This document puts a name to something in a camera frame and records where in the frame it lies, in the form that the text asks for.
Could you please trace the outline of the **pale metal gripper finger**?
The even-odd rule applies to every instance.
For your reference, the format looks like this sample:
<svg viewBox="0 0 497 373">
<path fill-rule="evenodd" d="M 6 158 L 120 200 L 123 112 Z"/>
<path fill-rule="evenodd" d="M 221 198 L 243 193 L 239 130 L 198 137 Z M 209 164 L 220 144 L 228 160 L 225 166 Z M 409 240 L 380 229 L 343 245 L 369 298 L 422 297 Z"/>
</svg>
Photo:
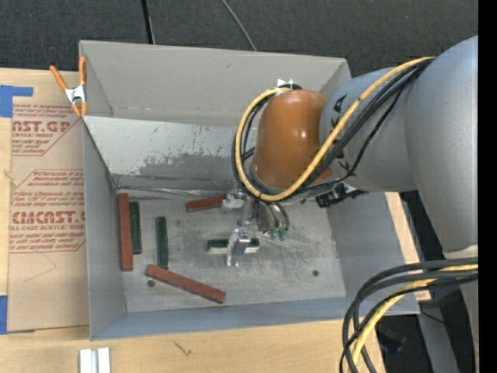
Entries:
<svg viewBox="0 0 497 373">
<path fill-rule="evenodd" d="M 247 200 L 247 195 L 243 192 L 230 192 L 224 195 L 224 199 L 221 202 L 221 208 L 223 210 L 235 210 L 240 209 Z"/>
<path fill-rule="evenodd" d="M 228 239 L 226 264 L 228 267 L 237 267 L 240 259 L 244 256 L 251 239 L 246 230 L 236 228 Z"/>
</svg>

